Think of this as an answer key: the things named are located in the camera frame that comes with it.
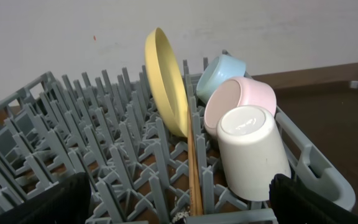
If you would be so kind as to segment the yellow plate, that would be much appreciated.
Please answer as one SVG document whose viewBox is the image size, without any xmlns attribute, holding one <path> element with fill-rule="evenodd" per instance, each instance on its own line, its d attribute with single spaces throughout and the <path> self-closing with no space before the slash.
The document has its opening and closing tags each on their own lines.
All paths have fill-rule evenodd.
<svg viewBox="0 0 358 224">
<path fill-rule="evenodd" d="M 160 117 L 168 130 L 188 135 L 188 102 L 183 78 L 167 36 L 161 28 L 145 40 L 145 68 Z"/>
</svg>

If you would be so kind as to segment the grey dishwasher rack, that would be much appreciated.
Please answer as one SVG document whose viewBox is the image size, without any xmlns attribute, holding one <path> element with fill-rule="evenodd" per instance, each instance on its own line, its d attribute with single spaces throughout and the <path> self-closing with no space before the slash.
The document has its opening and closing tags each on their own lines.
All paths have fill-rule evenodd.
<svg viewBox="0 0 358 224">
<path fill-rule="evenodd" d="M 66 223 L 169 223 L 190 207 L 187 143 L 157 112 L 144 72 L 92 85 L 47 72 L 0 101 L 0 216 L 13 223 L 24 203 L 81 174 L 85 199 L 45 204 L 44 220 Z"/>
</svg>

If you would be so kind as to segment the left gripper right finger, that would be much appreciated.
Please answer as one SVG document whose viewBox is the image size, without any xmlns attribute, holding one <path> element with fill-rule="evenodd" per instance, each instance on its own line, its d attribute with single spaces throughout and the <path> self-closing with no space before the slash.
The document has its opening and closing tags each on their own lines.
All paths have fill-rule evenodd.
<svg viewBox="0 0 358 224">
<path fill-rule="evenodd" d="M 269 201 L 279 223 L 358 223 L 357 215 L 283 174 L 272 179 Z"/>
</svg>

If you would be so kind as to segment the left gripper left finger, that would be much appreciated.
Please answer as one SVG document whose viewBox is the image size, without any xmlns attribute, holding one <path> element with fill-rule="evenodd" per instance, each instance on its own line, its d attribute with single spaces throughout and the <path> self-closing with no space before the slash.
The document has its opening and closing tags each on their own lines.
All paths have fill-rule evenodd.
<svg viewBox="0 0 358 224">
<path fill-rule="evenodd" d="M 0 215 L 0 224 L 79 223 L 88 218 L 91 199 L 90 182 L 84 172 Z"/>
</svg>

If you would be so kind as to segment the wooden chopstick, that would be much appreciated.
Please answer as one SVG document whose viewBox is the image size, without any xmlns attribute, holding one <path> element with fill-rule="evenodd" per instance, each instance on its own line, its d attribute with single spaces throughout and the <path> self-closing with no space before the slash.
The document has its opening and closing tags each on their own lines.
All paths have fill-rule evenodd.
<svg viewBox="0 0 358 224">
<path fill-rule="evenodd" d="M 197 211 L 196 189 L 195 189 L 195 173 L 194 173 L 194 156 L 193 156 L 193 140 L 191 133 L 191 124 L 188 123 L 188 167 L 189 167 L 189 190 L 190 190 L 190 211 L 191 216 L 195 216 Z"/>
<path fill-rule="evenodd" d="M 201 198 L 200 180 L 198 174 L 198 166 L 195 154 L 194 140 L 191 140 L 191 158 L 192 158 L 192 174 L 193 174 L 193 216 L 203 214 L 203 203 Z"/>
</svg>

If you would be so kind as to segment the light blue bowl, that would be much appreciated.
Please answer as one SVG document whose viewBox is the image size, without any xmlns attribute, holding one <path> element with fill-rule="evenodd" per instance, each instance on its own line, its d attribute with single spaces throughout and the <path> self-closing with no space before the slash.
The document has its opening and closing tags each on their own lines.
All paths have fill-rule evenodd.
<svg viewBox="0 0 358 224">
<path fill-rule="evenodd" d="M 204 70 L 196 86 L 196 94 L 206 104 L 220 84 L 232 77 L 243 77 L 245 72 L 245 61 L 221 54 Z"/>
</svg>

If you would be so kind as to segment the white cup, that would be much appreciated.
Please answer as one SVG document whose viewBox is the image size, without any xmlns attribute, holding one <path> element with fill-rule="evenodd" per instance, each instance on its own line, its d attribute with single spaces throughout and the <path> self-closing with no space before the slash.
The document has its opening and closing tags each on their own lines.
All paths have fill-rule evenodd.
<svg viewBox="0 0 358 224">
<path fill-rule="evenodd" d="M 226 182 L 238 197 L 266 201 L 274 176 L 291 176 L 275 118 L 265 108 L 234 108 L 219 120 L 216 130 Z"/>
</svg>

